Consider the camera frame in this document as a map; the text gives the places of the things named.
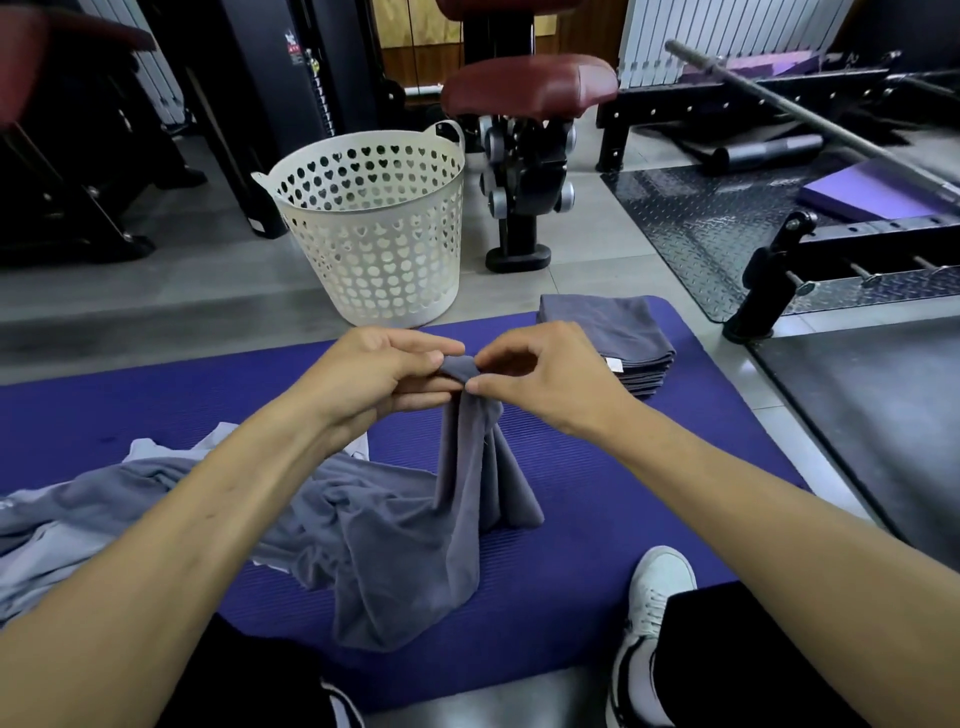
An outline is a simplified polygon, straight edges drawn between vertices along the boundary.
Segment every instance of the pant leg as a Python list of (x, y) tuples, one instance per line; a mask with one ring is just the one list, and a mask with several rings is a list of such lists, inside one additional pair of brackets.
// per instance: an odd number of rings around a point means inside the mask
[(214, 615), (157, 728), (337, 725), (319, 657), (289, 640), (244, 635)]
[(653, 678), (678, 728), (868, 725), (739, 582), (670, 597)]

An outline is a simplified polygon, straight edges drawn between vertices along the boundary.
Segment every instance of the stack of folded towels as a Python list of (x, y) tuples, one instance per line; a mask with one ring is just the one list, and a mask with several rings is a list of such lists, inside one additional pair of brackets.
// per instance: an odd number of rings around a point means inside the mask
[(663, 384), (676, 352), (642, 297), (540, 296), (537, 322), (573, 321), (634, 397), (651, 397)]

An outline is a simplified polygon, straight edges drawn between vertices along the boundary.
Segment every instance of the textured metal plate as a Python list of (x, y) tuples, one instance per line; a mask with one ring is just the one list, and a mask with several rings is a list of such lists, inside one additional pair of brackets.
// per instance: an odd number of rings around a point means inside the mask
[[(700, 167), (608, 173), (603, 180), (711, 321), (727, 321), (747, 295), (740, 282), (754, 250), (773, 240), (800, 188), (849, 163), (820, 155), (805, 165), (709, 177)], [(839, 220), (818, 212), (821, 225)], [(960, 294), (960, 271), (907, 271), (872, 288), (828, 280), (787, 313), (853, 308)]]

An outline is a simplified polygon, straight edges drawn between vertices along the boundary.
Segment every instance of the basket rim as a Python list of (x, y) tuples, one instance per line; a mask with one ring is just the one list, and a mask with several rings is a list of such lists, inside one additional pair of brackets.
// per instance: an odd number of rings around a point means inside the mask
[[(299, 155), (299, 154), (301, 154), (302, 152), (304, 152), (304, 151), (306, 151), (306, 150), (308, 150), (308, 149), (310, 149), (310, 148), (312, 148), (312, 147), (315, 147), (315, 146), (317, 146), (317, 145), (319, 145), (319, 144), (325, 144), (326, 142), (332, 141), (333, 139), (349, 139), (349, 138), (352, 138), (352, 137), (353, 137), (353, 138), (360, 138), (360, 137), (376, 138), (376, 137), (378, 137), (378, 136), (380, 136), (381, 134), (384, 134), (384, 133), (412, 134), (412, 135), (415, 135), (417, 138), (420, 138), (421, 136), (429, 136), (429, 137), (432, 137), (432, 138), (431, 138), (431, 141), (435, 141), (435, 140), (438, 140), (438, 139), (439, 139), (439, 140), (442, 141), (443, 143), (449, 145), (449, 146), (452, 148), (452, 150), (458, 155), (460, 161), (462, 162), (461, 165), (460, 165), (460, 171), (459, 171), (456, 175), (454, 175), (453, 177), (451, 177), (449, 180), (447, 180), (445, 184), (442, 184), (441, 186), (437, 187), (437, 189), (433, 190), (432, 192), (427, 192), (425, 195), (419, 195), (418, 197), (414, 197), (414, 198), (411, 198), (411, 199), (409, 199), (409, 200), (404, 200), (404, 201), (401, 202), (401, 203), (393, 203), (392, 205), (381, 205), (381, 206), (377, 206), (377, 207), (366, 207), (366, 208), (361, 208), (361, 209), (311, 209), (311, 208), (309, 208), (309, 207), (299, 207), (299, 206), (296, 206), (296, 205), (291, 205), (291, 204), (288, 203), (286, 200), (284, 200), (282, 197), (279, 197), (279, 196), (276, 194), (276, 192), (275, 192), (275, 190), (274, 190), (274, 181), (271, 179), (271, 177), (273, 176), (275, 170), (276, 170), (281, 164), (284, 164), (285, 162), (290, 161), (290, 160), (291, 160), (291, 157), (293, 157), (293, 156), (295, 156), (295, 155)], [(307, 144), (305, 147), (300, 147), (299, 149), (297, 149), (296, 152), (291, 152), (289, 155), (287, 155), (286, 157), (284, 157), (283, 159), (281, 159), (280, 161), (278, 161), (273, 167), (271, 167), (270, 172), (268, 172), (267, 175), (266, 175), (266, 176), (267, 176), (267, 180), (268, 180), (268, 182), (269, 182), (269, 184), (270, 184), (271, 189), (265, 190), (265, 191), (267, 191), (267, 192), (270, 194), (270, 196), (273, 198), (274, 202), (275, 202), (278, 206), (281, 206), (281, 209), (291, 209), (291, 210), (294, 210), (295, 212), (300, 213), (300, 214), (303, 214), (304, 212), (319, 213), (319, 214), (321, 214), (321, 215), (358, 215), (358, 214), (370, 214), (370, 213), (372, 213), (372, 212), (381, 212), (381, 211), (383, 211), (383, 210), (394, 209), (395, 207), (401, 207), (401, 206), (404, 206), (404, 205), (410, 205), (411, 203), (419, 202), (420, 200), (425, 200), (425, 199), (427, 199), (428, 197), (430, 197), (431, 195), (435, 195), (435, 194), (437, 194), (438, 192), (442, 192), (442, 191), (444, 191), (445, 189), (447, 189), (448, 187), (450, 187), (450, 186), (451, 186), (452, 184), (454, 184), (456, 181), (460, 180), (460, 179), (465, 175), (466, 172), (467, 172), (467, 154), (466, 154), (465, 152), (461, 151), (459, 144), (454, 144), (452, 141), (450, 141), (449, 139), (447, 139), (447, 138), (444, 137), (444, 136), (440, 136), (439, 134), (428, 134), (427, 132), (412, 132), (412, 131), (410, 131), (409, 129), (378, 129), (378, 130), (373, 130), (373, 131), (370, 131), (370, 132), (353, 132), (353, 133), (340, 134), (339, 136), (332, 136), (332, 137), (330, 137), (329, 139), (321, 139), (320, 141), (315, 141), (315, 142), (313, 142), (312, 144)]]

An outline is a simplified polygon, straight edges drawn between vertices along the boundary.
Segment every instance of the plastic basket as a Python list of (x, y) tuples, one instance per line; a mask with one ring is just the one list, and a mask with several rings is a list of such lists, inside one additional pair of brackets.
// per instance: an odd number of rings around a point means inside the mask
[[(450, 124), (457, 146), (437, 134)], [(460, 287), (463, 130), (359, 132), (303, 147), (253, 178), (276, 202), (340, 315), (418, 327)]]

